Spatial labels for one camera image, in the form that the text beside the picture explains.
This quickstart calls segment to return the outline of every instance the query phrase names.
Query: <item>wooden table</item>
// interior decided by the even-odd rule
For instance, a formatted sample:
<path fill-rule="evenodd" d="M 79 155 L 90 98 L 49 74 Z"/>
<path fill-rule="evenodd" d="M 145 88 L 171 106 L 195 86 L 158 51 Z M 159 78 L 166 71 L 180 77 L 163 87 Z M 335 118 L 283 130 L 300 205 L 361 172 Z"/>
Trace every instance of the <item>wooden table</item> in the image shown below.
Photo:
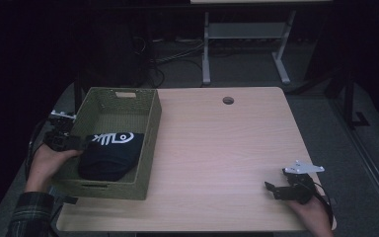
<path fill-rule="evenodd" d="M 304 229 L 264 185 L 287 186 L 281 168 L 310 162 L 279 88 L 162 89 L 159 97 L 163 112 L 147 200 L 80 197 L 64 205 L 58 229 Z M 225 97 L 234 103 L 224 104 Z"/>

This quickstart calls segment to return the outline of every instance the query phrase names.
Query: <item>gray floor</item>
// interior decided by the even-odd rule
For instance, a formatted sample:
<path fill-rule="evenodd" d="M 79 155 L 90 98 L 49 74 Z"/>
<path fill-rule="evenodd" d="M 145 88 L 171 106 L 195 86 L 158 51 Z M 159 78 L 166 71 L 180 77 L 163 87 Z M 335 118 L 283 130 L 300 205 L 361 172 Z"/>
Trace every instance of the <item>gray floor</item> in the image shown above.
<path fill-rule="evenodd" d="M 157 45 L 163 52 L 173 54 L 176 45 Z M 292 83 L 282 85 L 272 64 L 270 51 L 273 45 L 245 51 L 227 57 L 211 58 L 209 87 L 277 86 L 284 91 L 292 90 L 303 83 L 307 70 L 311 44 L 291 44 L 284 55 L 284 63 Z M 186 57 L 200 65 L 200 56 Z M 165 74 L 161 88 L 199 87 L 201 71 L 187 61 L 175 61 L 159 66 Z M 287 96 L 306 147 L 315 164 L 322 165 L 326 172 L 319 174 L 330 197 L 336 201 L 334 213 L 338 222 L 336 236 L 379 236 L 379 195 L 371 182 L 359 152 L 350 140 L 348 130 L 334 110 L 333 101 L 323 97 L 325 84 L 313 88 L 302 96 Z M 379 114 L 368 95 L 356 88 L 355 110 L 363 112 L 370 126 L 359 127 L 356 133 L 379 168 Z M 66 89 L 58 110 L 73 110 L 72 87 Z M 4 236 L 18 195 L 24 185 L 21 169 L 13 185 L 0 205 L 0 236 Z M 66 233 L 60 236 L 109 236 L 108 233 Z M 311 236 L 307 232 L 275 233 L 276 237 Z M 133 233 L 110 233 L 110 236 L 134 236 Z"/>

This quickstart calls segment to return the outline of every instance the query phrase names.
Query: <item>dark background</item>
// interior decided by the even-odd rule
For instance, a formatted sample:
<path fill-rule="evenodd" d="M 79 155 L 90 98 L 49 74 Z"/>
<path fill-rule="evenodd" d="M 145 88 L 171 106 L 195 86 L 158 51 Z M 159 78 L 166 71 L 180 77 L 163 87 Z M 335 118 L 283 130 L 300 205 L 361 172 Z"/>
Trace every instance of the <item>dark background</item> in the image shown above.
<path fill-rule="evenodd" d="M 146 15 L 133 12 L 132 18 L 125 18 L 113 11 L 91 10 L 87 3 L 0 1 L 0 201 L 26 158 L 35 125 L 47 117 L 68 85 L 78 77 L 88 78 L 82 81 L 85 89 L 115 83 L 138 86 L 145 80 L 144 57 L 123 60 L 129 64 L 122 64 L 116 72 L 136 75 L 141 80 L 137 82 L 124 79 L 128 76 L 119 76 L 119 82 L 115 82 L 108 73 L 114 67 L 107 63 L 132 54 L 133 44 L 127 33 L 146 37 L 145 21 L 141 20 Z M 198 22 L 199 13 L 191 14 L 196 17 L 188 21 Z M 151 28 L 169 39 L 186 23 L 169 21 L 177 19 L 173 13 L 154 19 L 158 22 L 152 23 Z M 306 24 L 307 13 L 300 14 L 297 21 Z M 134 28 L 120 29 L 125 32 L 122 36 L 104 37 L 104 32 L 124 26 L 110 25 L 112 22 L 131 24 Z M 292 37 L 316 38 L 308 31 L 311 27 L 297 25 Z M 112 55 L 110 47 L 104 45 L 118 39 L 130 48 L 114 46 L 121 53 Z M 335 1 L 319 39 L 306 80 L 314 80 L 336 66 L 346 68 L 370 94 L 379 111 L 379 1 Z M 89 43 L 95 47 L 81 46 Z"/>

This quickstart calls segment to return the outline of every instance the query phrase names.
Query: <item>sleeve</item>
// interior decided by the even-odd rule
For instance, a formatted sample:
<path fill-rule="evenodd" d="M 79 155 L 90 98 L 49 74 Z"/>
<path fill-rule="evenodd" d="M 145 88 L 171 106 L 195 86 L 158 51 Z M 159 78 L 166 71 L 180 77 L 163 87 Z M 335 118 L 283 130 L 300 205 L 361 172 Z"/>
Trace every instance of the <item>sleeve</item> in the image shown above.
<path fill-rule="evenodd" d="M 54 197 L 46 193 L 24 193 L 18 199 L 7 237 L 47 237 Z"/>

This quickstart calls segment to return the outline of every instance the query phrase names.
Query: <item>round hole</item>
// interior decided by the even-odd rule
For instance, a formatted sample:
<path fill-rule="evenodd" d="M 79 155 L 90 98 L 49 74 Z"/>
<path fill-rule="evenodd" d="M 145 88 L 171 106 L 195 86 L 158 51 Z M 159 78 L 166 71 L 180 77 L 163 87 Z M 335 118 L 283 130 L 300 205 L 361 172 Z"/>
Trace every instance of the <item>round hole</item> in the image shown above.
<path fill-rule="evenodd" d="M 231 97 L 225 97 L 223 98 L 223 103 L 226 105 L 232 105 L 233 103 L 235 103 L 235 100 Z"/>

